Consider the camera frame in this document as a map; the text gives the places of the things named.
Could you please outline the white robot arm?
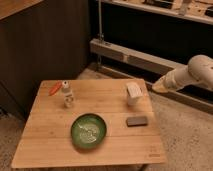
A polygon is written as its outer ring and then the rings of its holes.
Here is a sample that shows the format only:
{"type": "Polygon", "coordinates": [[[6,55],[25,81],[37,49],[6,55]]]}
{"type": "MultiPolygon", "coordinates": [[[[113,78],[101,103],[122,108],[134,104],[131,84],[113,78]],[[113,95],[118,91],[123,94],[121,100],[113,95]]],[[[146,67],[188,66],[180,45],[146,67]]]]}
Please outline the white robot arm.
{"type": "Polygon", "coordinates": [[[169,71],[152,85],[152,89],[167,93],[197,84],[204,84],[213,91],[213,59],[206,55],[196,55],[187,65],[169,71]]]}

